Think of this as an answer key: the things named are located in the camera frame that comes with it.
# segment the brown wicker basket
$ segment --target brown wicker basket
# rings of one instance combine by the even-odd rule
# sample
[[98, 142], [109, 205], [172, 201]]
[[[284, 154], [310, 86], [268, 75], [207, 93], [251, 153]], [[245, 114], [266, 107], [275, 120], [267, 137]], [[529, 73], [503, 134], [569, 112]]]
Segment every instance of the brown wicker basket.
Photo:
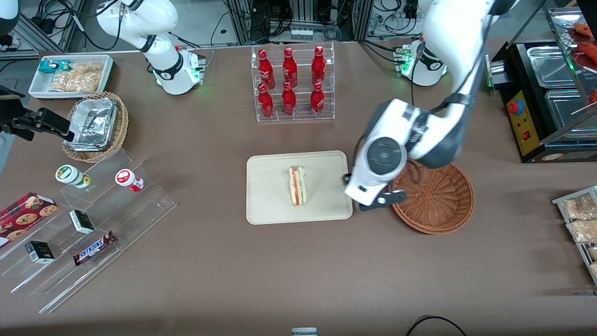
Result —
[[392, 188], [407, 194], [404, 202], [393, 205], [398, 216], [428, 234], [458, 230], [469, 221], [475, 208], [473, 186], [455, 163], [429, 169], [412, 161], [394, 179]]
[[[100, 99], [100, 98], [110, 98], [113, 99], [118, 104], [118, 111], [116, 112], [116, 121], [114, 125], [114, 131], [112, 133], [112, 144], [108, 147], [107, 150], [103, 152], [75, 152], [71, 151], [70, 149], [66, 148], [62, 145], [62, 150], [68, 155], [70, 158], [77, 160], [77, 161], [84, 161], [87, 163], [96, 163], [100, 161], [103, 157], [108, 155], [110, 152], [122, 147], [122, 143], [124, 142], [125, 137], [127, 137], [127, 127], [128, 127], [128, 111], [127, 107], [124, 106], [122, 100], [115, 94], [110, 92], [102, 92], [99, 94], [94, 94], [93, 96], [85, 97], [85, 100], [92, 100], [92, 99]], [[75, 107], [73, 106], [70, 109], [69, 116], [67, 117], [70, 120], [73, 116], [73, 111]]]

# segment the red button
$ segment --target red button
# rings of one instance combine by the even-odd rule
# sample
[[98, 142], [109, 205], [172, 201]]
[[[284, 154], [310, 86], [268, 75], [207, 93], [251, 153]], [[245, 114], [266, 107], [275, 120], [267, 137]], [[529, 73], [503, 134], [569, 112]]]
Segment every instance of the red button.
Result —
[[519, 108], [520, 108], [520, 105], [518, 105], [517, 102], [510, 103], [510, 105], [508, 105], [508, 112], [514, 114], [514, 113], [518, 112]]

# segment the acrylic display stand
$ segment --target acrylic display stand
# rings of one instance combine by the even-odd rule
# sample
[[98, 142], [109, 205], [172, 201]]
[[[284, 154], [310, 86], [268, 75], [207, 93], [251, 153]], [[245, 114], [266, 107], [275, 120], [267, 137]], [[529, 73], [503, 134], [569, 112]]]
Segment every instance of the acrylic display stand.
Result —
[[[124, 168], [144, 180], [141, 191], [135, 193], [115, 183], [116, 172]], [[29, 294], [40, 313], [56, 309], [176, 206], [145, 174], [141, 161], [124, 149], [85, 173], [91, 177], [89, 187], [64, 187], [52, 197], [59, 207], [56, 212], [0, 249], [0, 274], [11, 292]], [[87, 213], [95, 227], [92, 234], [75, 230], [69, 216], [73, 209]], [[76, 266], [73, 256], [108, 231], [118, 240]], [[47, 242], [56, 260], [47, 265], [33, 263], [24, 247], [30, 240]]]
[[[582, 196], [585, 194], [588, 194], [591, 196], [591, 198], [593, 198], [593, 201], [595, 202], [595, 204], [597, 204], [597, 186], [595, 187], [590, 187], [581, 191], [577, 191], [576, 193], [572, 193], [570, 195], [566, 195], [564, 197], [560, 197], [560, 198], [556, 198], [555, 200], [552, 201], [553, 204], [558, 206], [558, 209], [560, 210], [560, 213], [562, 213], [562, 217], [564, 217], [564, 221], [566, 222], [566, 224], [570, 224], [573, 222], [574, 219], [571, 219], [570, 217], [568, 217], [568, 214], [566, 213], [566, 211], [564, 211], [564, 207], [563, 207], [563, 202], [565, 200], [569, 200], [571, 198], [576, 198], [578, 196]], [[592, 248], [593, 246], [596, 246], [597, 243], [578, 243], [576, 241], [574, 241], [574, 243], [576, 244], [576, 247], [578, 247], [578, 250], [580, 251], [580, 255], [583, 258], [584, 264], [588, 267], [589, 265], [591, 265], [591, 263], [595, 262], [595, 260], [593, 260], [593, 258], [591, 258], [590, 254], [589, 254], [589, 249]], [[595, 275], [591, 272], [589, 272], [591, 274], [591, 278], [593, 278], [593, 282], [595, 283], [595, 285], [597, 286], [597, 277], [595, 277]]]
[[[311, 82], [311, 63], [315, 56], [315, 47], [321, 45], [324, 48], [325, 59], [325, 80], [323, 82], [322, 91], [324, 92], [324, 112], [321, 117], [314, 118], [311, 116], [311, 92], [313, 92], [313, 83]], [[293, 117], [288, 117], [284, 113], [284, 106], [282, 104], [282, 92], [284, 91], [282, 84], [284, 83], [284, 73], [282, 71], [282, 63], [284, 62], [284, 47], [280, 45], [261, 45], [253, 47], [251, 53], [251, 73], [253, 75], [253, 94], [255, 96], [255, 111], [257, 121], [259, 122], [276, 122], [276, 121], [295, 121], [295, 120], [326, 120], [334, 119], [335, 116], [335, 82], [334, 82], [334, 44], [319, 43], [319, 44], [291, 44], [287, 45], [293, 49], [293, 56], [297, 62], [298, 68], [298, 86], [294, 88], [297, 97], [297, 111]], [[273, 118], [265, 119], [259, 108], [259, 101], [257, 96], [259, 91], [257, 86], [261, 83], [259, 77], [259, 57], [257, 52], [261, 49], [267, 51], [267, 58], [273, 66], [273, 77], [276, 80], [276, 87], [269, 91], [273, 99]]]

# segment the sandwich slice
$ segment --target sandwich slice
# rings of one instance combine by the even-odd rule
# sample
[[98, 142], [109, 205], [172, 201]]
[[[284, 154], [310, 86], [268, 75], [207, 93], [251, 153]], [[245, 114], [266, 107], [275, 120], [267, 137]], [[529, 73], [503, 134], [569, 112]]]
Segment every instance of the sandwich slice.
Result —
[[301, 166], [292, 166], [288, 169], [290, 173], [290, 196], [293, 205], [303, 205], [307, 203], [307, 185], [304, 179], [304, 168]]

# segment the red bottle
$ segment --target red bottle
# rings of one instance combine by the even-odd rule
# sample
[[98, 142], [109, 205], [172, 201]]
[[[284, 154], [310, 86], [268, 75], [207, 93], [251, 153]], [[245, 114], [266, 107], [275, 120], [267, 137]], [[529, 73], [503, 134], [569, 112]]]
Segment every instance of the red bottle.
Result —
[[297, 110], [297, 96], [294, 94], [293, 86], [289, 81], [284, 82], [282, 101], [284, 102], [284, 113], [289, 117], [293, 117]]
[[319, 118], [324, 113], [324, 99], [325, 95], [321, 91], [321, 82], [313, 85], [313, 92], [311, 92], [311, 115], [314, 118]]
[[257, 54], [259, 55], [259, 77], [267, 85], [268, 90], [273, 90], [276, 87], [276, 81], [273, 79], [272, 62], [267, 59], [267, 51], [264, 49], [259, 50]]
[[315, 47], [315, 57], [313, 63], [311, 63], [311, 82], [313, 85], [317, 82], [323, 82], [325, 79], [325, 60], [324, 60], [324, 48], [320, 45]]
[[284, 80], [289, 81], [293, 88], [297, 87], [299, 83], [297, 61], [294, 60], [292, 48], [284, 48], [282, 69], [284, 70]]
[[261, 114], [263, 114], [263, 118], [273, 118], [272, 96], [269, 94], [269, 92], [267, 92], [267, 87], [263, 83], [259, 83], [257, 89], [259, 90], [257, 100], [259, 100], [259, 108], [261, 109]]

